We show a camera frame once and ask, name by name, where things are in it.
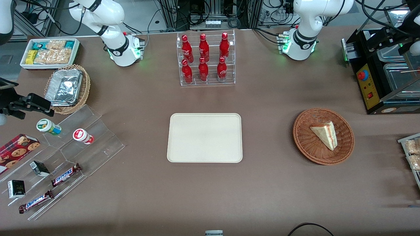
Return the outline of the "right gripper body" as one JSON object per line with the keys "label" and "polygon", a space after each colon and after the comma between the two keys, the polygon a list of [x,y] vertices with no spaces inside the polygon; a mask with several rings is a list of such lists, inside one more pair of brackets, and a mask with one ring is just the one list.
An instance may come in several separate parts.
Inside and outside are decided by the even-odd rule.
{"label": "right gripper body", "polygon": [[27,110],[30,95],[22,96],[17,94],[14,88],[0,90],[0,114],[13,116],[23,120],[26,116],[22,110]]}

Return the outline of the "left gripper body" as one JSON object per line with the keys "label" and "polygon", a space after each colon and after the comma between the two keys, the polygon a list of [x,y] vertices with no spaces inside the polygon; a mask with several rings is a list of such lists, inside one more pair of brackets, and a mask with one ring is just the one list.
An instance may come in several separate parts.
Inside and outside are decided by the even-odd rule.
{"label": "left gripper body", "polygon": [[416,17],[405,17],[403,22],[403,31],[405,31],[408,35],[402,36],[400,39],[400,55],[403,55],[407,52],[410,52],[411,55],[420,55],[419,24],[419,13],[416,15]]}

